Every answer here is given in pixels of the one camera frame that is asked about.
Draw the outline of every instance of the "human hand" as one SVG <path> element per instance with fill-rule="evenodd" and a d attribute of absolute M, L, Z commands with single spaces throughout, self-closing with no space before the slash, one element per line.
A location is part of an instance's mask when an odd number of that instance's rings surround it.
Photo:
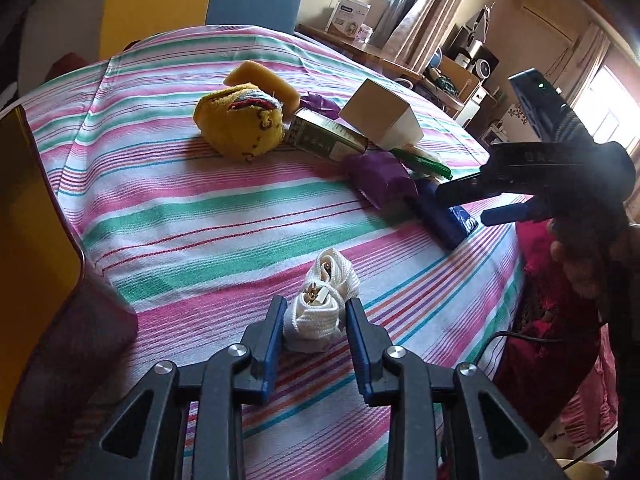
<path fill-rule="evenodd" d="M 606 272 L 602 255 L 594 246 L 589 246 L 585 234 L 576 224 L 555 219 L 547 224 L 549 234 L 564 241 L 551 243 L 551 257 L 562 265 L 562 270 L 574 290 L 584 298 L 597 300 L 606 291 Z M 625 228 L 609 248 L 609 258 L 628 264 L 640 256 L 640 225 Z"/>

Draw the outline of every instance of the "yellow sponge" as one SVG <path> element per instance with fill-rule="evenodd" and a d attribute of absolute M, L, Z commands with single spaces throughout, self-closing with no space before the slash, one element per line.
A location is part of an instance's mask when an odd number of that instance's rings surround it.
<path fill-rule="evenodd" d="M 300 94 L 283 78 L 273 73 L 267 67 L 255 61 L 243 61 L 241 65 L 226 76 L 225 85 L 235 86 L 253 83 L 260 90 L 274 96 L 282 103 L 282 113 L 285 119 L 293 117 L 300 107 Z"/>

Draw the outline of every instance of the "red cloth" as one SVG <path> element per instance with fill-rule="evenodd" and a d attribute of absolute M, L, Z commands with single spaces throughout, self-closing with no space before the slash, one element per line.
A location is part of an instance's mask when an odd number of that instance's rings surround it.
<path fill-rule="evenodd" d="M 554 238 L 546 232 L 546 222 L 522 222 L 516 232 L 525 273 L 536 284 L 542 307 L 554 314 L 550 322 L 530 322 L 522 333 L 566 343 L 508 338 L 494 383 L 542 436 L 593 368 L 600 343 L 598 311 L 594 301 L 573 290 L 551 259 Z"/>
<path fill-rule="evenodd" d="M 598 440 L 618 420 L 616 362 L 609 344 L 609 325 L 600 329 L 600 353 L 595 366 L 560 415 L 575 447 Z"/>
<path fill-rule="evenodd" d="M 51 65 L 44 81 L 51 81 L 52 79 L 68 74 L 69 72 L 73 72 L 73 70 L 78 70 L 79 68 L 83 68 L 87 65 L 89 65 L 89 62 L 84 57 L 78 56 L 75 52 L 69 52 Z"/>

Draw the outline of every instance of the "desk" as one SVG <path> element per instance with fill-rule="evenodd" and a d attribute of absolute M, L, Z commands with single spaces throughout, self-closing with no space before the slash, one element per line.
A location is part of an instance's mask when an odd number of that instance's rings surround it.
<path fill-rule="evenodd" d="M 425 77 L 422 80 L 422 84 L 425 85 L 427 87 L 427 90 L 435 95 L 440 102 L 446 104 L 450 110 L 459 112 L 460 110 L 462 110 L 462 108 L 465 107 L 465 104 L 460 99 L 453 97 L 453 95 L 451 94 L 447 94 L 444 90 L 439 89 L 428 77 Z"/>
<path fill-rule="evenodd" d="M 349 38 L 341 38 L 335 34 L 329 34 L 327 31 L 320 28 L 303 25 L 303 23 L 298 24 L 296 31 L 301 34 L 305 34 L 314 40 L 325 41 L 337 48 L 346 50 L 353 56 L 353 60 L 360 65 L 366 65 L 367 61 L 376 61 L 388 57 L 388 54 L 385 54 L 375 46 L 362 43 L 361 41 L 350 40 Z"/>
<path fill-rule="evenodd" d="M 414 110 L 420 145 L 439 152 L 454 178 L 488 158 L 418 94 L 328 47 L 259 27 L 158 34 L 27 94 L 66 218 L 138 313 L 138 338 L 104 391 L 124 393 L 159 360 L 196 363 L 238 342 L 273 294 L 292 301 L 328 247 L 352 261 L 369 319 L 430 362 L 472 359 L 489 333 L 508 330 L 524 282 L 513 224 L 480 226 L 447 254 L 402 203 L 377 211 L 326 160 L 282 146 L 236 163 L 207 144 L 193 123 L 196 102 L 245 59 L 339 106 L 366 78 L 392 88 Z M 465 207 L 478 216 L 519 200 Z M 481 367 L 494 370 L 499 357 L 490 348 Z M 83 431 L 103 406 L 86 410 Z M 248 479 L 358 476 L 386 456 L 388 410 L 364 404 L 346 338 L 324 354 L 283 352 L 268 405 L 245 408 Z"/>

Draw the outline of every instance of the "white cardboard box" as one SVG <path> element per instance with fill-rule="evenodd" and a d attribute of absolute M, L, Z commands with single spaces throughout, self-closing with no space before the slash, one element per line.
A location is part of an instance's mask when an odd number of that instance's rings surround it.
<path fill-rule="evenodd" d="M 422 139 L 410 104 L 371 79 L 365 79 L 340 111 L 340 117 L 383 150 Z"/>
<path fill-rule="evenodd" d="M 338 0 L 325 30 L 332 34 L 355 38 L 370 7 L 358 0 Z"/>

